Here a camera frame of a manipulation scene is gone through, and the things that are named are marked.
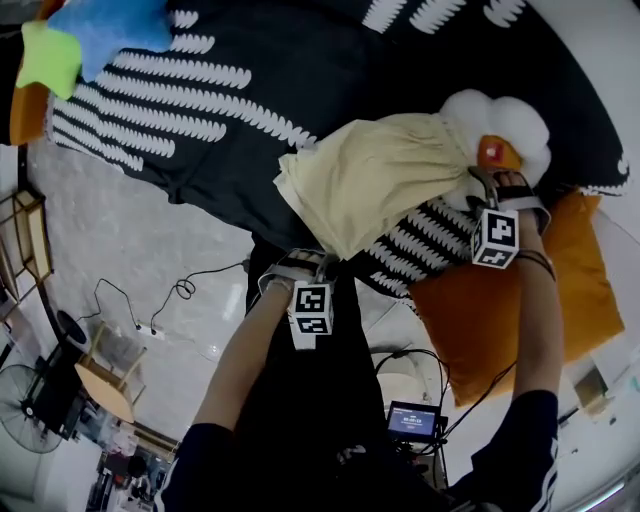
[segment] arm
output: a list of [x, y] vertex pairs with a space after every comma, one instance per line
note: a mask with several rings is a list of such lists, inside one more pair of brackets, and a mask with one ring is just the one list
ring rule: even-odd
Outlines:
[[[520, 247], [545, 254], [532, 212], [520, 213]], [[520, 331], [513, 399], [532, 390], [558, 393], [564, 363], [562, 310], [556, 284], [538, 263], [517, 259]]]
[[214, 423], [233, 430], [249, 391], [267, 360], [271, 337], [291, 292], [273, 283], [244, 318], [225, 348], [193, 423]]

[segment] small screen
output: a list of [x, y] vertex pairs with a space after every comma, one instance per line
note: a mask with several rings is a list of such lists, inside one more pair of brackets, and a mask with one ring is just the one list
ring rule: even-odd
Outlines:
[[432, 436], [435, 422], [436, 415], [433, 412], [394, 407], [391, 409], [389, 430], [406, 434]]

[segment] black and white patterned bedsheet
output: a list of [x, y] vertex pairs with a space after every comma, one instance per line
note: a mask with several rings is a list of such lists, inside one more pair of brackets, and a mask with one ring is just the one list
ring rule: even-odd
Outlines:
[[[573, 187], [620, 195], [629, 164], [588, 79], [522, 0], [171, 0], [171, 51], [125, 50], [49, 133], [282, 247], [317, 244], [279, 196], [277, 158], [355, 118], [436, 112], [479, 89], [530, 103], [549, 126], [552, 202]], [[429, 201], [353, 260], [400, 300], [469, 258], [472, 220]]]

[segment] wooden chair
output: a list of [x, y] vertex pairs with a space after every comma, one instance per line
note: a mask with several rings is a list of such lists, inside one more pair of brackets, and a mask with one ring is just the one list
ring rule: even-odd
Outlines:
[[140, 364], [147, 348], [145, 347], [142, 352], [140, 352], [140, 355], [126, 371], [124, 376], [118, 377], [93, 360], [98, 345], [100, 345], [100, 338], [102, 337], [105, 327], [106, 324], [101, 322], [100, 327], [98, 327], [98, 332], [91, 342], [89, 353], [75, 365], [75, 369], [91, 398], [122, 421], [133, 423], [133, 407], [142, 395], [142, 391], [132, 402], [127, 380]]

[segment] navy sleeve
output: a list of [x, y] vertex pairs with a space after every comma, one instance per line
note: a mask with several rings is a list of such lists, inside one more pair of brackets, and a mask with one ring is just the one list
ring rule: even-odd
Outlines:
[[473, 471], [451, 488], [458, 503], [547, 512], [558, 478], [558, 398], [530, 391], [511, 404], [491, 442], [471, 457]]
[[167, 478], [154, 499], [156, 512], [199, 510], [211, 486], [231, 477], [233, 433], [212, 424], [194, 425], [185, 436]]

